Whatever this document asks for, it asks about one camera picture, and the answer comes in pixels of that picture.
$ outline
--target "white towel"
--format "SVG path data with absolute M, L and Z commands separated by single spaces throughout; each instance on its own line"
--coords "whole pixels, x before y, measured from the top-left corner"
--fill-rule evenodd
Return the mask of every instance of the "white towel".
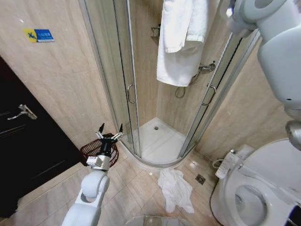
M 164 33 L 165 52 L 175 53 L 184 47 L 193 11 L 192 2 L 193 0 L 164 0 L 162 18 L 166 25 L 160 34 Z
M 174 169 L 163 169 L 160 172 L 158 185 L 162 188 L 165 197 L 166 212 L 174 211 L 175 206 L 182 207 L 187 213 L 194 213 L 190 201 L 191 185 L 183 179 L 183 173 Z
M 198 71 L 206 35 L 216 13 L 212 2 L 216 1 L 164 0 L 157 80 L 174 86 L 189 85 Z

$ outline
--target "bidet control panel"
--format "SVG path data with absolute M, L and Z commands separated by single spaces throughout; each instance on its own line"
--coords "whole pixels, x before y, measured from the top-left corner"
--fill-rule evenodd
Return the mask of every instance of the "bidet control panel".
M 239 157 L 236 155 L 236 151 L 234 149 L 231 149 L 230 152 L 228 152 L 226 157 L 223 159 L 218 170 L 215 172 L 215 175 L 219 179 L 224 179 L 228 174 L 229 170 L 236 164 L 238 160 Z

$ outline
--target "floor drain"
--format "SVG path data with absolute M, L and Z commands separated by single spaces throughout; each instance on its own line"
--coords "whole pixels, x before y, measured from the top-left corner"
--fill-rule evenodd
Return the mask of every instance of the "floor drain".
M 197 177 L 196 177 L 196 180 L 197 180 L 201 185 L 203 185 L 203 184 L 205 183 L 205 180 L 206 180 L 206 179 L 205 179 L 202 175 L 198 174 Z

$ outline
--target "door handle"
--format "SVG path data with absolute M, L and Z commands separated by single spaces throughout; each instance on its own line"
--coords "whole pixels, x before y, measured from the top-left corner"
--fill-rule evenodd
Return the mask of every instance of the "door handle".
M 131 101 L 130 100 L 130 88 L 133 86 L 134 84 L 130 84 L 128 87 L 127 87 L 127 97 L 128 97 L 128 101 L 131 103 L 131 104 L 134 104 L 135 101 Z
M 216 94 L 216 87 L 215 87 L 215 86 L 213 86 L 213 85 L 211 85 L 211 86 L 210 86 L 210 88 L 213 88 L 213 90 L 214 90 L 214 93 L 213 93 L 213 95 L 212 95 L 212 97 L 211 97 L 210 101 L 208 102 L 208 104 L 202 103 L 202 105 L 203 105 L 203 106 L 208 106 L 208 105 L 211 103 L 211 101 L 212 101 L 213 97 L 214 97 L 214 96 L 215 96 L 215 94 Z
M 19 109 L 21 110 L 21 112 L 11 118 L 8 118 L 8 120 L 16 119 L 23 114 L 26 114 L 29 118 L 33 120 L 37 119 L 37 116 L 26 105 L 19 105 Z

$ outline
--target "toilet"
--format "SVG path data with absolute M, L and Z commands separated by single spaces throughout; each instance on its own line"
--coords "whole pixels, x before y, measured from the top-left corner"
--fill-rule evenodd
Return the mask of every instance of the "toilet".
M 301 212 L 301 151 L 282 139 L 258 150 L 244 145 L 235 156 L 211 197 L 215 218 L 224 226 L 292 223 Z

